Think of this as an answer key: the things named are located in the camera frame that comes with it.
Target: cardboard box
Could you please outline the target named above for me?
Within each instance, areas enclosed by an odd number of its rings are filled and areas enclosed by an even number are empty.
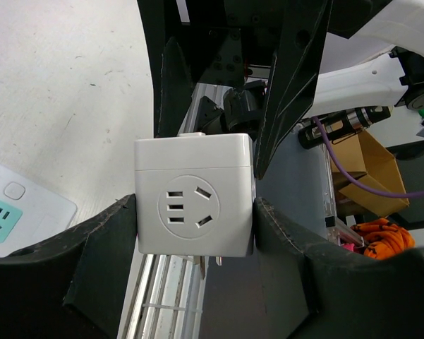
[[[367,131],[332,146],[344,169],[366,186],[380,191],[405,193],[395,157]],[[409,206],[408,199],[377,196],[351,184],[332,163],[337,210],[341,215],[367,210],[385,217]]]

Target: socket hole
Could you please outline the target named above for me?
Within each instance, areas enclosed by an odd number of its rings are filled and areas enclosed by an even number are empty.
[[[183,218],[169,218],[171,224],[183,224]]]
[[[211,215],[209,215],[208,217],[205,217],[200,222],[197,222],[196,225],[198,225],[198,227],[202,227],[205,224],[207,224],[209,221],[212,221],[212,216]]]
[[[205,191],[205,190],[201,189],[200,187],[198,187],[198,188],[196,189],[196,193],[197,193],[197,194],[200,194],[201,196],[203,196],[203,197],[204,197],[204,198],[206,198],[206,199],[209,199],[209,198],[212,196],[212,194],[210,194],[209,192],[207,192],[207,191]]]
[[[168,210],[183,210],[183,205],[168,205]]]
[[[183,196],[183,192],[168,192],[168,198]]]

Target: white power strip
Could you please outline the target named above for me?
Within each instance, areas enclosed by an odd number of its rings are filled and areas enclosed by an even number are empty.
[[[72,202],[0,165],[0,257],[63,232]]]

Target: cable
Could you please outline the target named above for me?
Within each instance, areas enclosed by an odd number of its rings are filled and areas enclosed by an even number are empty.
[[[366,186],[360,182],[358,182],[356,179],[354,179],[341,165],[341,163],[337,160],[336,153],[334,153],[334,150],[332,149],[331,143],[327,137],[325,128],[323,127],[322,123],[318,119],[318,117],[313,117],[313,121],[317,125],[318,129],[320,130],[320,133],[322,134],[323,141],[325,142],[326,148],[329,152],[329,155],[331,156],[332,161],[334,161],[334,164],[339,169],[339,171],[352,183],[355,184],[360,189],[366,190],[367,192],[370,192],[372,194],[376,194],[377,196],[385,196],[386,198],[397,198],[397,199],[405,199],[405,198],[420,198],[424,196],[424,191],[419,192],[412,192],[412,193],[390,193],[385,191],[378,191],[377,189],[373,189],[372,187]]]

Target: orange cloth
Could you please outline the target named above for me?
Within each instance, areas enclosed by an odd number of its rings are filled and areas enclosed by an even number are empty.
[[[404,228],[392,224],[385,218],[351,226],[368,243],[364,256],[386,259],[414,247],[416,242]]]

